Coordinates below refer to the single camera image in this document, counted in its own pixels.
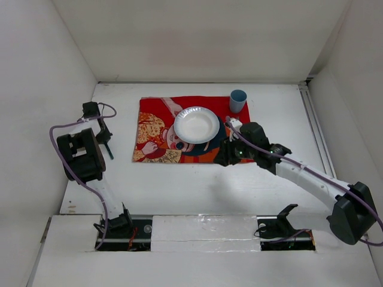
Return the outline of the white blue-rimmed plate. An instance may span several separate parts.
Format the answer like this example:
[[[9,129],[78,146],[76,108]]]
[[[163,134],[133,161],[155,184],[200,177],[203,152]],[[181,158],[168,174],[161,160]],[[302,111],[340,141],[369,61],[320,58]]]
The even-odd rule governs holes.
[[[220,121],[209,109],[192,106],[183,109],[174,120],[175,134],[184,142],[202,144],[212,140],[219,132]]]

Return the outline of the green-handled fork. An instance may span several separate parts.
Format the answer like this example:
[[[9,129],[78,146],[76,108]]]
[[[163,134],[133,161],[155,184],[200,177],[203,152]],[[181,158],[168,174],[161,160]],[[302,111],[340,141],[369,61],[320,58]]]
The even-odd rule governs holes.
[[[113,156],[113,153],[112,153],[110,147],[108,146],[107,143],[105,143],[104,145],[105,145],[105,148],[106,148],[106,150],[107,150],[107,153],[108,153],[110,159],[111,159],[111,160],[114,160],[114,156]]]

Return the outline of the blue plastic cup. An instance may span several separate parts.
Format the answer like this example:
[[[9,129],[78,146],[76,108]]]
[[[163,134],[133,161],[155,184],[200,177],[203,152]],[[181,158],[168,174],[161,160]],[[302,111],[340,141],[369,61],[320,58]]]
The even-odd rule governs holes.
[[[247,94],[243,90],[234,90],[230,94],[229,108],[234,114],[242,111],[247,101]]]

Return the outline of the red patterned cloth placemat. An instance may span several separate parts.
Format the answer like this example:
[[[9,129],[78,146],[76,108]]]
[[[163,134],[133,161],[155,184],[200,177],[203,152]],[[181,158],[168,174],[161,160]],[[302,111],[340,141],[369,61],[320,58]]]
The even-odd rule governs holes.
[[[201,106],[219,119],[216,137],[203,144],[182,141],[174,131],[175,117],[185,108]],[[248,106],[234,114],[229,109],[228,96],[146,97],[139,101],[138,128],[132,160],[143,163],[212,163],[220,141],[229,136],[225,126],[227,116],[242,123],[250,122]]]

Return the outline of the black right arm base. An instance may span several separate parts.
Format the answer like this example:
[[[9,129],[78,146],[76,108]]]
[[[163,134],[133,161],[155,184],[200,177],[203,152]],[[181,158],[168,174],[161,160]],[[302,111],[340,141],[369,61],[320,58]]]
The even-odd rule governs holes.
[[[257,217],[257,229],[253,233],[260,239],[261,251],[315,251],[315,241],[310,229],[295,229],[288,220],[290,212],[298,204],[290,204],[277,215]]]

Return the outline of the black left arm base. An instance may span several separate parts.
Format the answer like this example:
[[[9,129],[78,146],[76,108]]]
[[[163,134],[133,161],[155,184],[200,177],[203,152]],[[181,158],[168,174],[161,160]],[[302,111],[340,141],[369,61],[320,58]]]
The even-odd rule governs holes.
[[[146,252],[151,250],[151,235],[153,231],[153,216],[134,215],[122,204],[122,213],[117,217],[94,223],[98,232],[95,243],[97,251],[107,252]]]

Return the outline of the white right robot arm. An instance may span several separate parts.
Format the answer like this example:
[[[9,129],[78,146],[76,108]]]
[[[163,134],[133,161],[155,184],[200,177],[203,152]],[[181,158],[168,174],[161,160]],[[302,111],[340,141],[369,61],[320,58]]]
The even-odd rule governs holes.
[[[230,135],[221,141],[215,164],[226,167],[253,160],[259,168],[296,184],[325,204],[330,209],[329,229],[340,241],[373,244],[363,236],[374,224],[382,225],[382,219],[367,185],[340,181],[293,158],[287,147],[270,143],[258,123],[243,124],[227,117],[226,126]]]

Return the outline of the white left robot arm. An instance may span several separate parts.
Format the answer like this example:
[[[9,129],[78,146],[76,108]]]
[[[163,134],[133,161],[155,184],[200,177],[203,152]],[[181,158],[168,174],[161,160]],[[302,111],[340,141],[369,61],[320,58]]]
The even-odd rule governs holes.
[[[86,102],[83,116],[68,127],[74,130],[54,138],[54,127],[50,130],[54,148],[63,162],[67,178],[75,181],[99,198],[105,216],[113,219],[113,230],[120,237],[127,237],[133,231],[133,222],[122,216],[124,205],[119,203],[108,185],[104,172],[106,163],[101,146],[104,146],[110,159],[114,156],[108,146],[112,133],[105,123],[107,115],[103,109],[110,107],[104,103]]]

